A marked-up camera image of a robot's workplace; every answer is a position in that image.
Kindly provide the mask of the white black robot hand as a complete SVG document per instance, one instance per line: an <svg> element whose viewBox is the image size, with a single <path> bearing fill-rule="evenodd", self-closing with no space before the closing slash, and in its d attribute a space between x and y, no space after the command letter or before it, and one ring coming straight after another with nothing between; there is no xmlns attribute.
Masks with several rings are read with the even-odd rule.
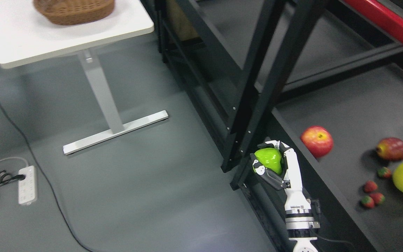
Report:
<svg viewBox="0 0 403 252"><path fill-rule="evenodd" d="M269 140L258 145L259 150L270 148L280 155L281 172L277 173L263 162L259 161L256 153L251 153L253 172L267 185L275 190L284 190L287 199L285 209L307 208L307 199L303 194L303 183L300 166L295 150L279 140Z"/></svg>

